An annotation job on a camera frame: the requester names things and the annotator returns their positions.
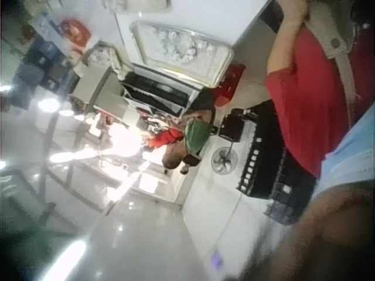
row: hand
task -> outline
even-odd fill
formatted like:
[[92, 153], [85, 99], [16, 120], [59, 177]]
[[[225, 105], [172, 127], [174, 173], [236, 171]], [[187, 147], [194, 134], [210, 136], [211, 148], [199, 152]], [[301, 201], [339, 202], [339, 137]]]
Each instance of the hand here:
[[148, 146], [150, 148], [151, 147], [151, 143], [152, 143], [152, 138], [148, 138], [148, 139], [145, 140], [144, 145]]
[[277, 0], [284, 19], [292, 22], [302, 22], [308, 12], [307, 0]]

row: floor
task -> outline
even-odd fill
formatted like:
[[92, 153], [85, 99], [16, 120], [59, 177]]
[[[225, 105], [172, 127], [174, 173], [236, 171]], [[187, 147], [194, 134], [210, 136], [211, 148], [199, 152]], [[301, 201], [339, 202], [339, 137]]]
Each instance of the floor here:
[[[244, 63], [247, 69], [231, 103], [219, 108], [216, 122], [232, 108], [248, 108], [269, 99], [264, 80], [274, 38], [275, 33], [263, 21], [257, 20], [235, 47], [235, 60]], [[242, 196], [236, 190], [254, 128], [247, 122], [241, 142], [233, 145], [238, 165], [226, 176], [219, 176], [212, 170], [211, 157], [216, 149], [228, 146], [229, 141], [218, 136], [209, 139], [182, 210], [210, 280], [238, 275], [258, 246], [260, 237], [265, 239], [260, 245], [261, 253], [265, 254], [278, 245], [288, 229], [263, 214], [268, 200]], [[220, 260], [220, 266], [215, 262], [217, 260]]]
[[271, 51], [275, 33], [262, 20], [257, 19], [251, 30], [234, 47], [234, 62], [246, 66], [236, 93], [229, 104], [218, 108], [216, 124], [220, 124], [225, 114], [233, 108], [249, 108], [270, 98], [264, 86], [267, 73], [267, 59]]

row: person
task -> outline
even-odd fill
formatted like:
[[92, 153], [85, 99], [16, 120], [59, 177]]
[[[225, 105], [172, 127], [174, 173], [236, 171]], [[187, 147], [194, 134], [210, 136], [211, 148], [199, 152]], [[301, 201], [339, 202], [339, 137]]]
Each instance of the person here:
[[[326, 57], [304, 25], [307, 1], [278, 3], [284, 18], [268, 58], [266, 86], [286, 147], [303, 168], [319, 177], [321, 161], [349, 130], [345, 92], [335, 61]], [[357, 94], [354, 123], [374, 101], [375, 73], [373, 26], [361, 22], [355, 29], [349, 54]]]
[[251, 257], [238, 278], [225, 280], [374, 279], [374, 143], [372, 104], [326, 155], [308, 208], [277, 249], [260, 262]]
[[167, 146], [162, 159], [164, 168], [173, 170], [187, 155], [199, 153], [211, 135], [213, 119], [214, 111], [204, 109], [184, 114], [177, 124], [170, 122], [171, 127], [184, 132], [184, 138]]

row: red plastic stool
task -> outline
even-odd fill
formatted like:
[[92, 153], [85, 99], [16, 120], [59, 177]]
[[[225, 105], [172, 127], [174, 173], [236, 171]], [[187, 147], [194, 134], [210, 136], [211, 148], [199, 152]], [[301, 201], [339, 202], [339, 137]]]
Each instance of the red plastic stool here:
[[224, 81], [212, 89], [215, 96], [215, 107], [223, 107], [232, 100], [245, 69], [246, 66], [243, 64], [231, 64], [228, 67]]

